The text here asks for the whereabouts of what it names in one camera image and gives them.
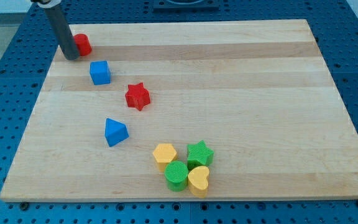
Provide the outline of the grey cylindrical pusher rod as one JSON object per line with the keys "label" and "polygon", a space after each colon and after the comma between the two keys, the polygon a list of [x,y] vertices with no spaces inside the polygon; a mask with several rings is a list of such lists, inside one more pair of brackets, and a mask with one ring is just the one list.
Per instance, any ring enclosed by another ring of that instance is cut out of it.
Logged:
{"label": "grey cylindrical pusher rod", "polygon": [[59,2],[49,2],[44,6],[44,11],[49,19],[64,57],[70,61],[76,60],[80,56],[80,53],[75,44],[70,26],[62,11],[61,4]]}

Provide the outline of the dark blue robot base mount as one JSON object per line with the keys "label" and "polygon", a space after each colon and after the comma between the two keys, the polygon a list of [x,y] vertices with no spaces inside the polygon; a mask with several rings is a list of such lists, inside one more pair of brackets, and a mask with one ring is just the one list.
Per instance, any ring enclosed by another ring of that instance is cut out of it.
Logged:
{"label": "dark blue robot base mount", "polygon": [[219,9],[220,0],[152,0],[154,11]]}

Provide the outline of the white rod holder collar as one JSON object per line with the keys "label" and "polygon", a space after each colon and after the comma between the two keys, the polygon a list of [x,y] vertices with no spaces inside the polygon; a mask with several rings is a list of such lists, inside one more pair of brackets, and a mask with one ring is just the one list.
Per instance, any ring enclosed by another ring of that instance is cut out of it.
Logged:
{"label": "white rod holder collar", "polygon": [[62,0],[30,0],[41,8],[53,8],[61,3]]}

